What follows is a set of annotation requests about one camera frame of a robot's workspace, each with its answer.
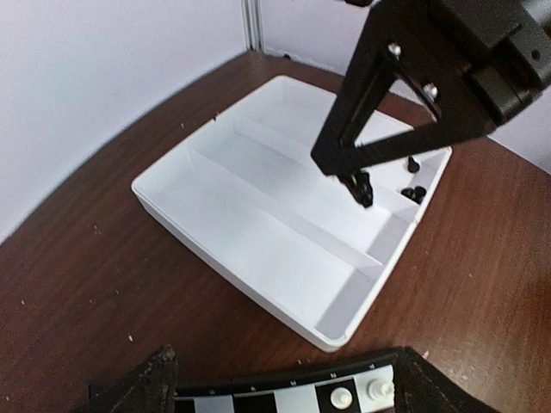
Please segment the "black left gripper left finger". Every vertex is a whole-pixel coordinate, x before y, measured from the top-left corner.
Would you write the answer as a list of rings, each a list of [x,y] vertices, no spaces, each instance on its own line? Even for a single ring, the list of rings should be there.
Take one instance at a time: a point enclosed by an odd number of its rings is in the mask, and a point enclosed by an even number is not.
[[[88,402],[88,412],[174,412],[176,351],[164,345],[106,391]]]

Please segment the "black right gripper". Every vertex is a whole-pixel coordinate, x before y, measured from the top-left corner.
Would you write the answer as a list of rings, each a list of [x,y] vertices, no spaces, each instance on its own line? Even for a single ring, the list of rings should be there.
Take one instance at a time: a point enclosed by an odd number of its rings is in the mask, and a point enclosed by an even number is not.
[[[326,176],[477,139],[550,85],[548,1],[380,1],[311,157]]]

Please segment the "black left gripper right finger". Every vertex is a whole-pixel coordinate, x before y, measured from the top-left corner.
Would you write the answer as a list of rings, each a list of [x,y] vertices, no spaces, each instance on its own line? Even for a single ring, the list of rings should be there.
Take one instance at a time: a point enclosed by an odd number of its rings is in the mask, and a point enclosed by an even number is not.
[[[498,412],[462,390],[413,348],[398,347],[393,352],[396,412]]]

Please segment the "black white chessboard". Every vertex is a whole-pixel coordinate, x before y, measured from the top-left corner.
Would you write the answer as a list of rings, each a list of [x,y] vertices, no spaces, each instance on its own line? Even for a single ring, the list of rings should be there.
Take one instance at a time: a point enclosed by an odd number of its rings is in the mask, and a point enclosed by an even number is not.
[[[364,356],[320,367],[184,385],[175,390],[176,412],[337,412],[329,392],[337,383],[354,379],[388,379],[393,384],[392,356]]]

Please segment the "white plastic divided tray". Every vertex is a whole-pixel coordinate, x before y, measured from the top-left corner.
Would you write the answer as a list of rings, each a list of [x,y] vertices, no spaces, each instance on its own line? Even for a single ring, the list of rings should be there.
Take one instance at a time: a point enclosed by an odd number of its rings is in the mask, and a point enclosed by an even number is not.
[[[143,208],[208,266],[325,352],[346,345],[392,273],[452,151],[369,171],[370,208],[323,175],[311,149],[333,93],[278,76],[218,114],[137,176]]]

